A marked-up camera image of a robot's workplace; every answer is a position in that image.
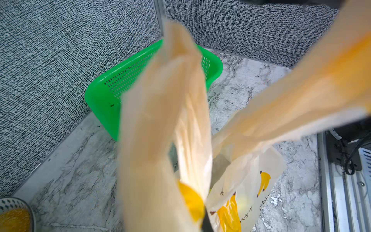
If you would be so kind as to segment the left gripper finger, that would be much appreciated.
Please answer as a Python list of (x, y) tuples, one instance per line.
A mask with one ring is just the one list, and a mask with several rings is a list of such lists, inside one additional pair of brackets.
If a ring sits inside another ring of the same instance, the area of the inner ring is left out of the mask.
[(204, 216), (204, 219), (203, 219), (201, 230), (202, 230), (202, 232), (213, 232), (213, 228), (212, 228), (212, 225), (210, 223), (210, 219), (209, 219), (206, 208), (204, 208), (204, 212), (205, 212), (205, 216)]

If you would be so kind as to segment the banana print plastic bag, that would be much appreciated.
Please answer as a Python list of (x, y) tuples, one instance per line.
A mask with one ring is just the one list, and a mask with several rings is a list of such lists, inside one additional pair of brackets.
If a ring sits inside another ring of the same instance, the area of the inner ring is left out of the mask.
[(371, 114), (371, 3), (346, 1), (286, 77), (211, 133), (201, 53), (185, 27), (122, 97), (118, 187), (127, 232), (251, 231), (286, 168), (275, 143)]

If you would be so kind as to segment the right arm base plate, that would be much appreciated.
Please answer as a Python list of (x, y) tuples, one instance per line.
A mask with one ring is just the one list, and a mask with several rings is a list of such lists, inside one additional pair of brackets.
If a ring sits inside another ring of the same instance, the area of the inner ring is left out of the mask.
[(344, 168), (349, 157), (348, 171), (361, 171), (362, 164), (359, 153), (351, 155), (357, 144), (368, 134), (369, 130), (357, 126), (343, 126), (325, 132), (325, 144), (328, 160)]

